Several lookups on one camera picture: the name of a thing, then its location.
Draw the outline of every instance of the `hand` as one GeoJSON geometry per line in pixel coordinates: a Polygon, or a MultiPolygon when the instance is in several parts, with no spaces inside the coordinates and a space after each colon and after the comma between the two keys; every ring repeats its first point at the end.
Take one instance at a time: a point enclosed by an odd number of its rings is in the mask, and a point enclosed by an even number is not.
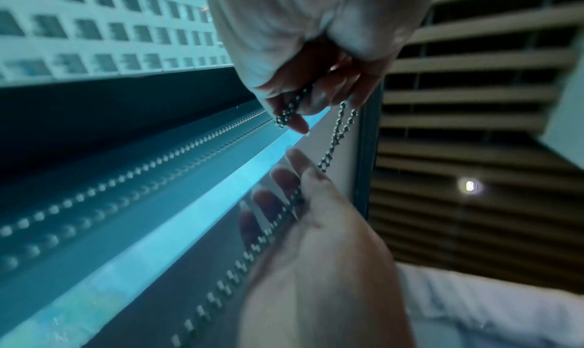
{"type": "MultiPolygon", "coordinates": [[[[389,250],[304,154],[287,158],[300,179],[281,167],[271,177],[287,197],[301,184],[305,203],[250,272],[239,347],[413,348],[389,250]]],[[[266,189],[252,200],[268,221],[283,206],[266,189]]],[[[257,243],[250,209],[239,224],[246,245],[257,243]]]]}
{"type": "MultiPolygon", "coordinates": [[[[285,108],[290,92],[311,83],[299,114],[316,114],[343,100],[359,108],[430,1],[208,0],[235,70],[272,115],[285,108]]],[[[308,131],[301,116],[288,126],[308,131]]]]}

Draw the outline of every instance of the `wooden ceiling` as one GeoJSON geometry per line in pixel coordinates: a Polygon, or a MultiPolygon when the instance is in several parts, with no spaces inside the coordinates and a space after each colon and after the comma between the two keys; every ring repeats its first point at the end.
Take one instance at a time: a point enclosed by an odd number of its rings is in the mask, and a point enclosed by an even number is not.
{"type": "Polygon", "coordinates": [[[584,173],[534,139],[583,25],[584,0],[434,0],[385,80],[369,221],[397,260],[584,293],[584,173]]]}

